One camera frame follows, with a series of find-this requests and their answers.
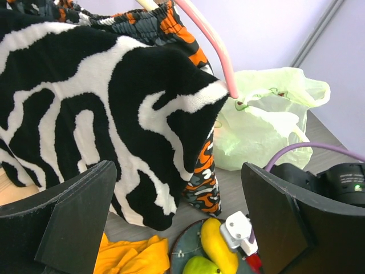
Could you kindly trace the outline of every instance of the metal strip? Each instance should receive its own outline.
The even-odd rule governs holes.
[[[297,56],[292,61],[290,67],[300,67],[304,59],[307,57],[308,53],[313,48],[314,44],[323,33],[327,25],[331,22],[334,18],[335,14],[342,6],[345,0],[333,0],[326,11],[323,13],[322,17],[320,18],[319,22],[317,23],[314,31],[310,34],[308,39],[305,41],[304,45],[302,46],[301,50],[297,54]]]

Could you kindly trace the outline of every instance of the yellow fruit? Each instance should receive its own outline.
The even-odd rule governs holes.
[[[214,262],[222,274],[236,274],[239,259],[236,253],[232,253],[223,239],[219,227],[221,222],[210,218],[201,227],[201,245],[205,253]]]

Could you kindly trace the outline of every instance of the plastic bag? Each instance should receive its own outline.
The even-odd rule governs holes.
[[[326,82],[306,78],[299,68],[284,67],[235,73],[240,97],[229,98],[214,129],[216,166],[240,170],[244,162],[264,167],[280,149],[309,142],[305,135],[307,110],[330,99]],[[277,164],[304,168],[310,147],[290,151]]]

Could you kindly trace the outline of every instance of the zebra print towel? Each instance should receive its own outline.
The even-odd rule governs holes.
[[[0,162],[16,185],[43,190],[111,160],[111,211],[159,231],[228,96],[173,49],[6,9],[0,92]]]

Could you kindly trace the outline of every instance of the green fruit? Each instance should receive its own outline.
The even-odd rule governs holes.
[[[192,257],[185,265],[182,274],[217,274],[221,273],[218,266],[202,256]]]

